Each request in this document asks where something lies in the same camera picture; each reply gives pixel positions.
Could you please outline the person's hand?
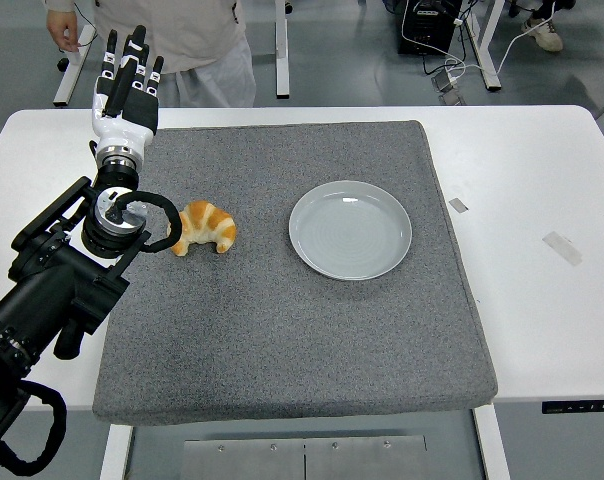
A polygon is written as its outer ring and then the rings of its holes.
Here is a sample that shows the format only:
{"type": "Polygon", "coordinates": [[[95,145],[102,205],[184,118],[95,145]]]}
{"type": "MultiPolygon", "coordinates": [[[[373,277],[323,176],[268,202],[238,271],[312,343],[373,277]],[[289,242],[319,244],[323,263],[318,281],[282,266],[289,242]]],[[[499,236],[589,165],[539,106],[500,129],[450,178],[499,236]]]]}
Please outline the person's hand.
{"type": "Polygon", "coordinates": [[[46,17],[46,27],[59,49],[72,53],[79,51],[77,16],[73,11],[49,10],[46,17]]]}

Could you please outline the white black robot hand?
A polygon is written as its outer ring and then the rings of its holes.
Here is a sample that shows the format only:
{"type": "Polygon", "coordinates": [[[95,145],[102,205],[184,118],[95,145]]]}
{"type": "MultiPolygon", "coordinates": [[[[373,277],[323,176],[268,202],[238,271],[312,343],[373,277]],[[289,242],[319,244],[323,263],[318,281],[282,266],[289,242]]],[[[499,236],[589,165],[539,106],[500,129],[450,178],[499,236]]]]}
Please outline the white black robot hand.
{"type": "Polygon", "coordinates": [[[164,58],[157,56],[151,67],[147,65],[145,37],[146,28],[136,26],[117,56],[118,34],[111,31],[108,36],[92,104],[92,127],[100,148],[126,146],[142,152],[157,132],[164,58]]]}

